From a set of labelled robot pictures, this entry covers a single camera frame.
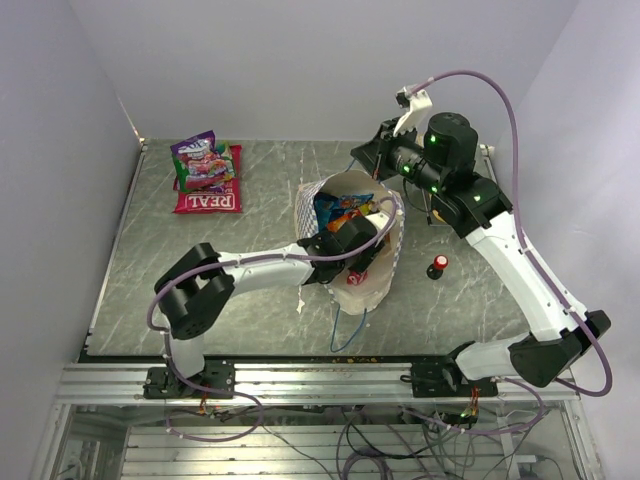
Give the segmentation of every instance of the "red bottle cap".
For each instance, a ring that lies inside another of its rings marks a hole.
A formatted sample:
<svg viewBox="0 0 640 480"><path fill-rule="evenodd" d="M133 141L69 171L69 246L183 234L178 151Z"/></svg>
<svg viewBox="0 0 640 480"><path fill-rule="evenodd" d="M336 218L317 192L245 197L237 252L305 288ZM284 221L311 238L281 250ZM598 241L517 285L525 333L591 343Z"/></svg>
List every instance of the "red bottle cap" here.
<svg viewBox="0 0 640 480"><path fill-rule="evenodd" d="M444 255L436 255L433 259L433 268L436 270L444 270L449 265L449 259Z"/></svg>

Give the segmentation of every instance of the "candy bag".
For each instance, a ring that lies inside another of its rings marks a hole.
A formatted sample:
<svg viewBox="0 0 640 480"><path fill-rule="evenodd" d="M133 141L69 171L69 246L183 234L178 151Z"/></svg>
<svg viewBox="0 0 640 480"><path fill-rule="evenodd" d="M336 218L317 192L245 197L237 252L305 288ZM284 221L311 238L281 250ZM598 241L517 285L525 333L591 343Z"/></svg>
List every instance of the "candy bag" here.
<svg viewBox="0 0 640 480"><path fill-rule="evenodd" d="M240 145L231 145L229 150L234 175L222 184L209 184L206 187L190 191L180 191L180 178L176 177L173 189L178 190L178 203L173 213L241 213L240 201Z"/></svg>
<svg viewBox="0 0 640 480"><path fill-rule="evenodd" d="M171 145L181 192L219 187L236 176L229 145L216 146L215 140L210 130Z"/></svg>
<svg viewBox="0 0 640 480"><path fill-rule="evenodd" d="M319 230L325 230L331 222L360 208L370 202L372 198L373 193L342 195L338 198L325 192L318 192L313 199L313 206L318 217Z"/></svg>

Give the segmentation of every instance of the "blue package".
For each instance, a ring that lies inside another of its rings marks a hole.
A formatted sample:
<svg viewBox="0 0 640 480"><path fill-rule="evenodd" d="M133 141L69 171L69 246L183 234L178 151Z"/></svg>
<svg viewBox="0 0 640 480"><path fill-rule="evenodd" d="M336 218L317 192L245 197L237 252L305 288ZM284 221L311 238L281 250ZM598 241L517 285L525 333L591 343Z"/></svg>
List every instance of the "blue package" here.
<svg viewBox="0 0 640 480"><path fill-rule="evenodd" d="M318 192L313 199L313 207L318 217L318 231L326 230L330 222L372 199L373 193L342 195L338 198L328 193Z"/></svg>

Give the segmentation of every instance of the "black mounting bracket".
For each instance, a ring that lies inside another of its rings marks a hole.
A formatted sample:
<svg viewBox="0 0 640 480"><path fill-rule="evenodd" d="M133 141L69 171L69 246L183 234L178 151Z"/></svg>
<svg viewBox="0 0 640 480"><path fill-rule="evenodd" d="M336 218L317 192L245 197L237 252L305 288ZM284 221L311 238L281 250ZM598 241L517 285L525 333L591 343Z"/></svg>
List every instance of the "black mounting bracket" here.
<svg viewBox="0 0 640 480"><path fill-rule="evenodd" d="M478 387L478 396L497 397L498 386L489 378L449 383L446 373L447 357L437 356L425 358L424 362L411 365L411 389L415 398L465 397L471 398L473 387Z"/></svg>
<svg viewBox="0 0 640 480"><path fill-rule="evenodd" d="M207 393L207 398L233 398L236 371L233 365L226 361L207 360L204 370L189 378L192 382L228 394ZM169 367L152 367L147 372L147 379L143 386L144 398L149 400L165 400L172 398L202 398L203 392L195 390L178 379Z"/></svg>
<svg viewBox="0 0 640 480"><path fill-rule="evenodd" d="M490 378L467 380L455 359L458 354L474 342L463 343L448 355L426 355L411 363L411 375L400 380L411 383L415 398L468 397L478 387L479 397L497 397L498 386Z"/></svg>

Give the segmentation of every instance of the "white plastic bracket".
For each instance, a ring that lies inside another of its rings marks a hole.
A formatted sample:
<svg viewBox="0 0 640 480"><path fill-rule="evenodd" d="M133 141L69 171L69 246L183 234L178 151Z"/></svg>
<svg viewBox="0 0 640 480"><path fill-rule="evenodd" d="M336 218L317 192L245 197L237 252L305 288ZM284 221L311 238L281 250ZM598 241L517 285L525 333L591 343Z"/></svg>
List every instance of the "white plastic bracket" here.
<svg viewBox="0 0 640 480"><path fill-rule="evenodd" d="M433 108L433 102L431 102L426 90L419 90L413 95L411 95L409 87L404 87L403 91L409 100L409 111L398 120L396 128L393 130L394 137L418 128L418 125L422 123L431 108Z"/></svg>

